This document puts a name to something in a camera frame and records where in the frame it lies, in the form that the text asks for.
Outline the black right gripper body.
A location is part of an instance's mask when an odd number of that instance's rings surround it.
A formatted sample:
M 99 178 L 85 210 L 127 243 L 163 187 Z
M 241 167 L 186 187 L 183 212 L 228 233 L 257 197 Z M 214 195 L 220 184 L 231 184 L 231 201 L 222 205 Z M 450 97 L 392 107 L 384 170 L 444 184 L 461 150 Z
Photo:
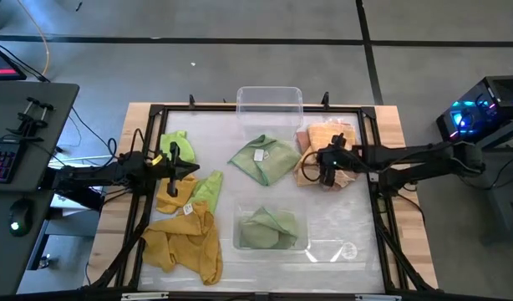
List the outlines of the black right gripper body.
M 349 150 L 336 145 L 328 145 L 317 151 L 316 162 L 320 167 L 339 170 L 352 169 L 352 157 Z

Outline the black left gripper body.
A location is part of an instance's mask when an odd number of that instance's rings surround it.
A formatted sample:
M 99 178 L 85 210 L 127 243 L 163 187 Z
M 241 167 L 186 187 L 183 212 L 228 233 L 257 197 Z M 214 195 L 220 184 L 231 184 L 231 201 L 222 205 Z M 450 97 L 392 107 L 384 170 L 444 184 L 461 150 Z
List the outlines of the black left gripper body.
M 180 148 L 175 142 L 170 143 L 169 155 L 165 153 L 159 154 L 150 162 L 146 163 L 146 173 L 149 177 L 156 179 L 168 179 L 166 192 L 169 196 L 178 196 L 176 188 L 177 176 L 176 168 L 180 162 Z

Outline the peach towel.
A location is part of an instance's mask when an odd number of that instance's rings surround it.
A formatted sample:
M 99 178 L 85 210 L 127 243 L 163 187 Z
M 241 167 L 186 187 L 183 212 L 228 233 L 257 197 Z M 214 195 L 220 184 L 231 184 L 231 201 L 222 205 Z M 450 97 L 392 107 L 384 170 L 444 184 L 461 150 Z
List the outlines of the peach towel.
M 316 156 L 311 146 L 302 155 L 301 160 L 295 165 L 293 175 L 299 187 L 319 184 L 319 166 L 316 164 Z M 324 189 L 339 191 L 356 181 L 358 174 L 351 171 L 336 171 L 333 186 L 324 186 Z

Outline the lime green fluffy towel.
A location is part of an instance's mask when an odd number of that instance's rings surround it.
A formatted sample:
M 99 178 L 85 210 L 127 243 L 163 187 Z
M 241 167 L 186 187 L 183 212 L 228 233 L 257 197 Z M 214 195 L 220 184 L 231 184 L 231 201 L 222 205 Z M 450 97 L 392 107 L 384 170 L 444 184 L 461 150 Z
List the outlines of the lime green fluffy towel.
M 214 213 L 219 200 L 222 182 L 223 172 L 213 171 L 207 178 L 197 182 L 188 203 L 205 202 L 209 211 Z
M 160 137 L 161 152 L 170 158 L 170 144 L 175 142 L 180 149 L 179 157 L 183 161 L 196 163 L 196 154 L 190 142 L 186 139 L 186 136 L 187 132 L 185 130 L 177 130 L 168 134 L 163 134 Z

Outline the large mustard yellow towel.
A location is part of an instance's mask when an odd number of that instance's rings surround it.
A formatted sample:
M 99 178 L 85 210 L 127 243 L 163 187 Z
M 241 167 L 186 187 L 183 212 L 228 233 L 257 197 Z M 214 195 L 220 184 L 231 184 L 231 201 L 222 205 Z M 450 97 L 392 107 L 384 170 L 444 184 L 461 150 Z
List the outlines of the large mustard yellow towel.
M 223 261 L 219 232 L 206 202 L 195 202 L 188 212 L 151 223 L 141 235 L 142 259 L 169 273 L 182 265 L 198 273 L 205 285 L 220 281 Z

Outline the small mustard yellow towel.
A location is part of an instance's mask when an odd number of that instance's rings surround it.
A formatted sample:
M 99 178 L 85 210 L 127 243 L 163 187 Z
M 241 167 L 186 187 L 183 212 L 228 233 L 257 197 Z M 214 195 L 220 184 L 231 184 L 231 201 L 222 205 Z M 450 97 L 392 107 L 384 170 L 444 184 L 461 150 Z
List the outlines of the small mustard yellow towel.
M 190 174 L 182 181 L 177 181 L 175 188 L 177 196 L 170 196 L 167 192 L 169 180 L 167 178 L 160 181 L 159 189 L 156 193 L 156 210 L 164 214 L 172 214 L 178 208 L 183 207 L 196 187 L 197 180 Z

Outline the light orange waffle towel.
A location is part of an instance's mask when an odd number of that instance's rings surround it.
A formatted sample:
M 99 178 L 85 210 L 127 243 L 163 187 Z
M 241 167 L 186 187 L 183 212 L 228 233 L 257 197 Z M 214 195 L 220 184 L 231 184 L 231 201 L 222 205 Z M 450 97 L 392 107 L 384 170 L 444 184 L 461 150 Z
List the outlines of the light orange waffle towel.
M 327 147 L 335 135 L 343 134 L 346 140 L 345 149 L 351 150 L 358 143 L 355 129 L 350 124 L 337 122 L 322 122 L 310 124 L 307 133 L 312 151 Z

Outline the salmon pink towel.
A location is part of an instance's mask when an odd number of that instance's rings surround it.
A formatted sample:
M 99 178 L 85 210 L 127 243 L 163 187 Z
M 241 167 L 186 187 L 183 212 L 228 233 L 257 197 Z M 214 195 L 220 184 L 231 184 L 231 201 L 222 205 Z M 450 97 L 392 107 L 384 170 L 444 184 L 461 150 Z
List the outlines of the salmon pink towel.
M 311 145 L 308 133 L 305 130 L 304 131 L 298 131 L 296 133 L 296 137 L 297 137 L 297 143 L 298 143 L 299 148 L 300 148 L 300 152 L 303 155 L 308 150 L 308 148 Z

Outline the white table mat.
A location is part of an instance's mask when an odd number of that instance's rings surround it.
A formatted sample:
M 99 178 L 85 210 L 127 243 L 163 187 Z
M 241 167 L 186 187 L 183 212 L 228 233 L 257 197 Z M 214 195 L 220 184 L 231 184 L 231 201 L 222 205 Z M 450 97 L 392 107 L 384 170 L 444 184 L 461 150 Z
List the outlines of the white table mat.
M 181 265 L 165 273 L 144 264 L 142 291 L 381 293 L 383 277 L 375 239 L 366 176 L 339 191 L 319 185 L 299 187 L 291 172 L 272 186 L 262 186 L 229 160 L 250 140 L 234 112 L 168 114 L 167 132 L 185 130 L 196 153 L 198 179 L 214 170 L 224 175 L 215 212 L 223 273 L 205 286 L 199 275 Z M 309 246 L 301 251 L 239 250 L 233 247 L 233 213 L 239 201 L 293 198 L 307 209 Z

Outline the sage green towel with label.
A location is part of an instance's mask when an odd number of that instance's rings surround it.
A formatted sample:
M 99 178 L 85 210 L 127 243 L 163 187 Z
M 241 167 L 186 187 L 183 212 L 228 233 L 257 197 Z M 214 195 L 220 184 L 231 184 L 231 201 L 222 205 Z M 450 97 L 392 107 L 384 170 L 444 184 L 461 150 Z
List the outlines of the sage green towel with label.
M 229 163 L 262 186 L 272 186 L 299 162 L 301 155 L 288 143 L 260 135 L 245 144 Z

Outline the clear plastic bin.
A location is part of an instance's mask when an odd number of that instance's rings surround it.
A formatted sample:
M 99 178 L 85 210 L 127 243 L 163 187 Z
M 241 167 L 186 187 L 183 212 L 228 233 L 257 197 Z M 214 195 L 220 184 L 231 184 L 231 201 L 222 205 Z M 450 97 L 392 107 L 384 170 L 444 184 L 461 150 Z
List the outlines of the clear plastic bin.
M 248 140 L 268 135 L 292 140 L 303 124 L 303 97 L 297 87 L 243 86 L 236 92 L 236 117 Z
M 299 224 L 299 238 L 296 244 L 289 249 L 251 249 L 240 247 L 240 232 L 239 221 L 244 216 L 250 216 L 254 211 L 260 207 L 268 207 L 275 210 L 283 210 L 293 213 L 296 216 Z M 309 246 L 308 242 L 308 222 L 307 222 L 307 209 L 303 202 L 298 202 L 293 198 L 251 198 L 245 201 L 239 201 L 233 213 L 233 238 L 232 244 L 234 248 L 239 250 L 286 250 L 286 251 L 301 251 Z

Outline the computer case with coloured lights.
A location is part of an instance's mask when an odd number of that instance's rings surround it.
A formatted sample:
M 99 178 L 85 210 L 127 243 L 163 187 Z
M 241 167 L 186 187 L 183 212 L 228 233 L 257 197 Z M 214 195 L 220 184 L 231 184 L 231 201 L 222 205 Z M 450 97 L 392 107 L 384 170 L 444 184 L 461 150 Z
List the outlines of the computer case with coloured lights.
M 485 76 L 436 119 L 444 141 L 477 142 L 513 120 L 513 75 Z

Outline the black stand on desk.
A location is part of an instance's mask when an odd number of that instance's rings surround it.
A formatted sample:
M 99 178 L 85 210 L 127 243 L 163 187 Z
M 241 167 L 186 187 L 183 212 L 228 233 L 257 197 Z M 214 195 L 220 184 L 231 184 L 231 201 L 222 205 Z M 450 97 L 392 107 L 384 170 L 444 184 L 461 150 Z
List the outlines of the black stand on desk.
M 17 129 L 7 128 L 6 131 L 26 141 L 41 142 L 43 138 L 37 136 L 36 133 L 38 130 L 48 126 L 45 117 L 49 111 L 54 110 L 54 107 L 49 103 L 41 103 L 38 99 L 33 97 L 27 97 L 26 101 L 28 102 L 27 108 L 24 112 L 18 113 L 18 119 L 21 121 L 20 125 Z M 43 110 L 39 119 L 34 119 L 28 113 L 34 107 L 39 107 Z

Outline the backlit keyboard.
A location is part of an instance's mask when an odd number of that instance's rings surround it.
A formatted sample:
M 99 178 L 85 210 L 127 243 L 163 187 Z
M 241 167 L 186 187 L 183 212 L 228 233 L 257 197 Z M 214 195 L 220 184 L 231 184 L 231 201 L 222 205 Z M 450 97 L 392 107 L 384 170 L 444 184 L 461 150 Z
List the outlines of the backlit keyboard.
M 0 138 L 0 183 L 10 183 L 23 151 L 20 140 Z

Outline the computer monitor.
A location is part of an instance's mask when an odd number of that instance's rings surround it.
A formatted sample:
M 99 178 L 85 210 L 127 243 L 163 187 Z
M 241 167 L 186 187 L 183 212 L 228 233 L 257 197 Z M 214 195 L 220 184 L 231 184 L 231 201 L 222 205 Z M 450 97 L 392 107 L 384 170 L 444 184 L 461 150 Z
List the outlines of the computer monitor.
M 27 76 L 0 50 L 0 81 L 25 80 Z

